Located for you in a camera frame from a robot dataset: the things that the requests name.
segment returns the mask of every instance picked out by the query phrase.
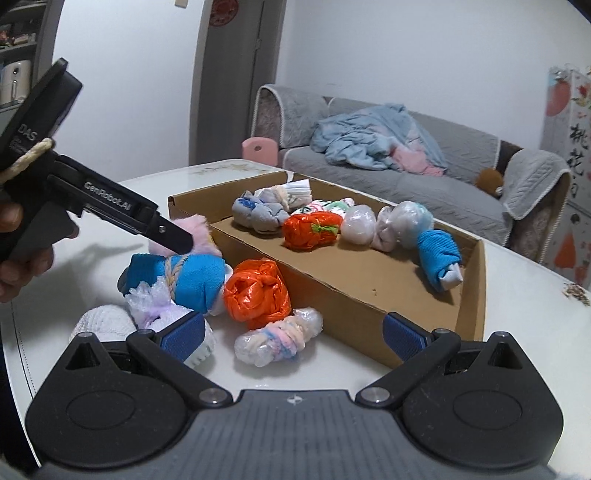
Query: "sofa armrest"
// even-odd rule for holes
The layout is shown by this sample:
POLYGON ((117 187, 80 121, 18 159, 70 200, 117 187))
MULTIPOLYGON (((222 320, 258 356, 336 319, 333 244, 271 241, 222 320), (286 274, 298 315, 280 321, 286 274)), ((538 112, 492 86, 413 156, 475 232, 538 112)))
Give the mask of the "sofa armrest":
POLYGON ((256 94, 253 137, 272 138, 279 148, 310 145, 316 124, 329 116, 322 95, 279 85, 263 85, 256 94))
POLYGON ((520 150, 514 156, 512 161, 517 163, 505 166, 506 191, 501 199, 508 211, 517 217, 507 247, 542 263, 570 190, 570 169, 563 158, 544 151, 520 150), (527 157, 539 161, 527 168, 524 163, 527 157), (543 186, 540 194, 531 196, 526 193, 525 198, 532 201, 531 206, 527 205, 529 202, 520 203, 516 199, 523 191, 528 192, 529 181, 543 186))
POLYGON ((523 220, 516 221, 507 248, 542 263, 569 188, 568 177, 562 177, 523 220))

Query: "door frame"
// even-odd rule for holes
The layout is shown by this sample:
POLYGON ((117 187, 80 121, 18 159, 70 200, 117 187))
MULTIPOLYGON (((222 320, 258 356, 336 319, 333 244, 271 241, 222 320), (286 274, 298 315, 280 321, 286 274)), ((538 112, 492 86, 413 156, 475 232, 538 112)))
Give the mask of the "door frame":
MULTIPOLYGON (((271 77, 277 78, 277 67, 279 63, 279 51, 281 47, 281 36, 285 21, 285 11, 287 9, 287 0, 264 0, 265 2, 281 2, 281 13, 279 17, 279 29, 275 49, 272 56, 271 77)), ((201 94, 201 78, 203 76, 203 59, 205 55, 205 45, 207 43, 207 31, 209 29, 209 17, 212 11, 213 0, 204 0, 203 14, 199 26, 199 35, 197 37, 197 48, 195 52, 195 63, 193 69, 193 85, 191 87, 191 105, 189 113, 189 165, 197 164, 197 127, 199 123, 199 98, 201 94)))

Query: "blue gripper pad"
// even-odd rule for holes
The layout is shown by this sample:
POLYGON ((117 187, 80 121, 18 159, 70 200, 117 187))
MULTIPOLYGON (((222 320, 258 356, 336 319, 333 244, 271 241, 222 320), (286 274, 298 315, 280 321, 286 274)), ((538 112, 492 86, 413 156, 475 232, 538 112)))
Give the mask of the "blue gripper pad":
POLYGON ((205 319, 198 312, 186 314, 160 332, 160 348, 184 362, 205 340, 205 319))
POLYGON ((384 342, 406 362, 431 343, 431 334, 398 313, 388 313, 382 322, 384 342))

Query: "gray sock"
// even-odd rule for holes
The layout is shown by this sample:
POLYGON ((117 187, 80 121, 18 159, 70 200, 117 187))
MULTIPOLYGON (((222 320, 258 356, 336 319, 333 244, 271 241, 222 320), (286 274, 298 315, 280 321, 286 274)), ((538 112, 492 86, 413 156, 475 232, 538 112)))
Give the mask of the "gray sock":
POLYGON ((264 203, 251 192, 244 192, 232 205, 234 221, 257 233, 277 233, 290 217, 279 203, 264 203))

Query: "sofa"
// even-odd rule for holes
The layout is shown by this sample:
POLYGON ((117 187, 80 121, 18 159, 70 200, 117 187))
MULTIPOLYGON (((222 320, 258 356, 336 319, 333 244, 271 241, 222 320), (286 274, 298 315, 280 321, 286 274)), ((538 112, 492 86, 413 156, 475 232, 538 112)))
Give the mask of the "sofa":
MULTIPOLYGON (((330 165, 323 154, 310 148, 310 139, 319 120, 371 105, 278 85, 264 85, 256 98, 251 134, 253 137, 271 138, 278 143, 279 165, 286 170, 330 181, 392 203, 404 200, 420 202, 444 222, 531 260, 543 260, 570 188, 569 174, 562 174, 556 184, 532 204, 531 211, 524 218, 515 220, 501 201, 473 185, 484 168, 495 168, 505 174, 512 157, 522 150, 494 135, 411 112, 413 118, 435 138, 446 156, 449 167, 443 177, 330 165)), ((566 162, 562 158, 559 161, 564 163, 564 172, 568 171, 566 162)))

